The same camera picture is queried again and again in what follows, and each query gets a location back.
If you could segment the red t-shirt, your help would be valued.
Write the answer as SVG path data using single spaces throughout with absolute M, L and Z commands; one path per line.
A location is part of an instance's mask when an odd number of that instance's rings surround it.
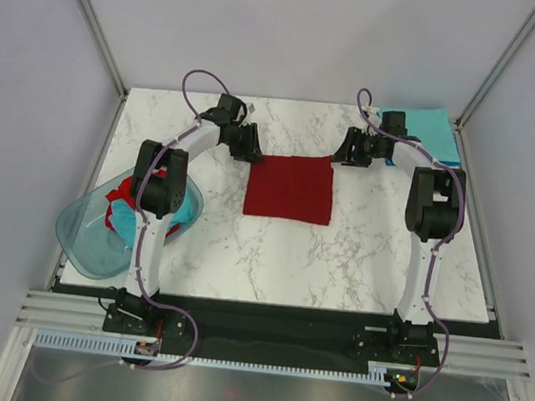
M 243 213 L 327 226 L 332 218 L 329 156 L 270 156 L 251 165 Z

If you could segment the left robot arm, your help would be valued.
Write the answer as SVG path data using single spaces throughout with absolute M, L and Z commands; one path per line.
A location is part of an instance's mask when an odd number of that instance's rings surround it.
M 136 214 L 131 262 L 124 287 L 108 306 L 105 332 L 151 336 L 163 312 L 172 310 L 156 301 L 160 263 L 171 219 L 186 196 L 189 162 L 221 144 L 237 161 L 261 162 L 258 128 L 248 114 L 243 100 L 223 93 L 166 144 L 147 140 L 140 146 L 130 189 Z

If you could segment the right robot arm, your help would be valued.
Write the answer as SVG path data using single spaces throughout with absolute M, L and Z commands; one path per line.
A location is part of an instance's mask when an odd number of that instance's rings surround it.
M 449 330 L 435 314 L 437 278 L 450 242 L 465 222 L 466 173 L 452 169 L 427 152 L 421 140 L 408 136 L 406 115 L 387 112 L 379 117 L 371 106 L 360 106 L 363 128 L 350 127 L 332 155 L 334 163 L 366 168 L 385 159 L 410 179 L 405 225 L 410 234 L 406 284 L 384 335 L 377 333 L 386 354 L 397 362 L 441 368 L 446 354 L 438 352 L 434 328 Z

